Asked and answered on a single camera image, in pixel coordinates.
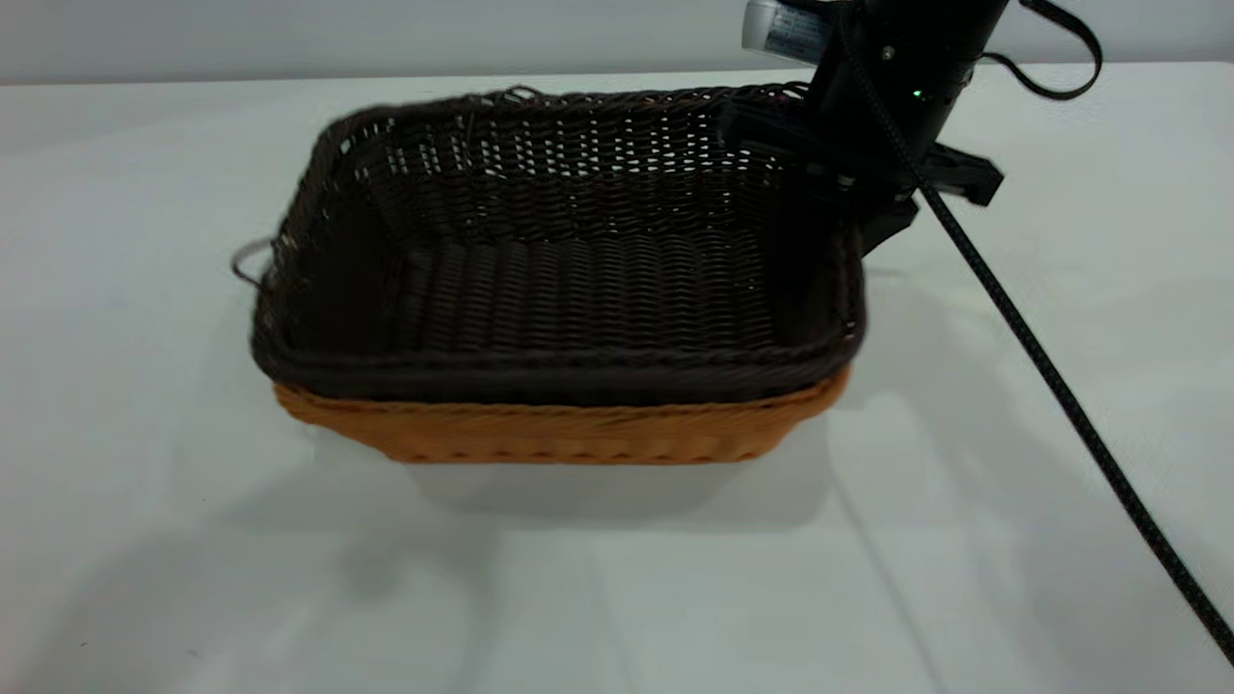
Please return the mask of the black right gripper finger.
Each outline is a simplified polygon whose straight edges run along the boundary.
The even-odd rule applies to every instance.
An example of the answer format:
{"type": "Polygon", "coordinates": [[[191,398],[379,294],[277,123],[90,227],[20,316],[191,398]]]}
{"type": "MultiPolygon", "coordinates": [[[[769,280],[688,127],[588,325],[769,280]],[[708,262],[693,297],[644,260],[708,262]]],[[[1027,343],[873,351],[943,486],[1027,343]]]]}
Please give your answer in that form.
{"type": "Polygon", "coordinates": [[[858,203],[861,254],[872,254],[895,233],[909,228],[918,214],[921,206],[912,198],[879,198],[858,203]]]}

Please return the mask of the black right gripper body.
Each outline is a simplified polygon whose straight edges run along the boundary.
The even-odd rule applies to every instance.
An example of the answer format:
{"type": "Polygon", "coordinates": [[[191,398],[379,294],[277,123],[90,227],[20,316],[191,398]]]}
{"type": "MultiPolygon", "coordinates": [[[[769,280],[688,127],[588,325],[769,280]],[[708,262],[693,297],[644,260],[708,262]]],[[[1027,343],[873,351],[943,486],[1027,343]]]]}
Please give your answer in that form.
{"type": "Polygon", "coordinates": [[[765,104],[731,98],[721,110],[718,131],[728,149],[780,161],[786,198],[807,219],[833,215],[858,224],[858,203],[913,199],[921,189],[876,122],[854,131],[826,131],[785,98],[765,104]]]}

